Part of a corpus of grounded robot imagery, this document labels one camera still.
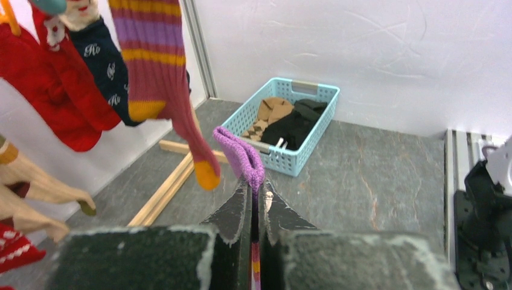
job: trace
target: white wall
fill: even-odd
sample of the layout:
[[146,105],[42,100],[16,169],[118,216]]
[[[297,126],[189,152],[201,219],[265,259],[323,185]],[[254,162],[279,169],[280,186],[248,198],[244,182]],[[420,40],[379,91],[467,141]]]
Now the white wall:
[[[28,1],[16,0],[11,1],[11,4],[18,22],[37,38]],[[100,12],[115,43],[118,44],[106,0],[100,0]],[[191,99],[197,106],[205,100],[206,94],[188,28],[186,23],[184,25],[187,68],[191,75]],[[169,121],[148,121],[137,128],[125,127],[120,124],[111,131],[104,132],[98,144],[91,151],[75,153],[55,137],[23,96],[3,79],[0,79],[0,94],[2,98],[0,133],[48,173],[71,186],[88,191],[92,195],[95,195],[171,129]],[[40,212],[60,220],[69,218],[78,209],[75,203],[66,205],[51,205],[32,201],[29,203]],[[45,235],[41,231],[29,235],[29,237],[38,243]]]
[[280,76],[339,86],[336,119],[512,134],[507,0],[196,1],[218,97]]

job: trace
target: orange clothespin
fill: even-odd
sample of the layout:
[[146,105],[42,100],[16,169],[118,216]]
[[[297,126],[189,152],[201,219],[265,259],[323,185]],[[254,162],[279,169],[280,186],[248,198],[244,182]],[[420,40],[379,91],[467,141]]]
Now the orange clothespin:
[[13,34],[16,36],[20,36],[21,29],[19,28],[18,21],[16,20],[13,7],[11,6],[9,0],[0,0],[0,4],[2,5],[5,11],[5,14],[0,13],[0,24],[9,23],[9,26],[11,26],[11,31],[13,32]]

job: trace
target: brown sock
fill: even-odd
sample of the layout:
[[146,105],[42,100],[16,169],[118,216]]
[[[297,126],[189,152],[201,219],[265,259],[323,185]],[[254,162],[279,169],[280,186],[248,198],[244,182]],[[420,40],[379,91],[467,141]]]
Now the brown sock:
[[53,204],[76,201],[87,215],[96,214],[96,205],[89,194],[53,178],[5,140],[0,146],[0,183],[11,185],[19,182],[30,183],[24,198]]
[[0,185],[0,221],[12,224],[15,230],[24,234],[45,230],[55,243],[69,233],[66,224],[40,214],[3,185]]

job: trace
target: yellow stripe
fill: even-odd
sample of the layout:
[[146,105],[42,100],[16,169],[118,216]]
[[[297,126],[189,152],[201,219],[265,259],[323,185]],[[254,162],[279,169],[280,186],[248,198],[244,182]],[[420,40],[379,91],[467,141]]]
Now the yellow stripe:
[[171,16],[180,16],[181,9],[177,4],[168,4],[162,1],[142,0],[109,0],[111,8],[128,9],[143,13],[163,13]]
[[260,272],[260,263],[259,262],[253,262],[252,263],[252,270],[255,273],[259,273]]
[[185,56],[177,56],[168,53],[156,53],[149,50],[123,50],[123,59],[125,61],[133,59],[152,60],[167,65],[185,65]]

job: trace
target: wooden frame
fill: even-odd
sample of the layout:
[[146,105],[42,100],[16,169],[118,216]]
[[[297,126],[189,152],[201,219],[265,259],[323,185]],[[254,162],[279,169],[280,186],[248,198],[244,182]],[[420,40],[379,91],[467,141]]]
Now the wooden frame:
[[[167,140],[161,140],[159,145],[162,150],[185,154],[185,158],[183,158],[176,169],[169,175],[162,185],[160,185],[153,196],[140,209],[137,215],[135,215],[132,221],[128,224],[129,227],[146,227],[154,223],[156,218],[162,213],[176,192],[178,192],[183,183],[185,183],[187,178],[194,171],[192,154],[190,153],[188,145]],[[213,154],[217,157],[217,160],[220,163],[228,162],[224,153],[213,151]]]

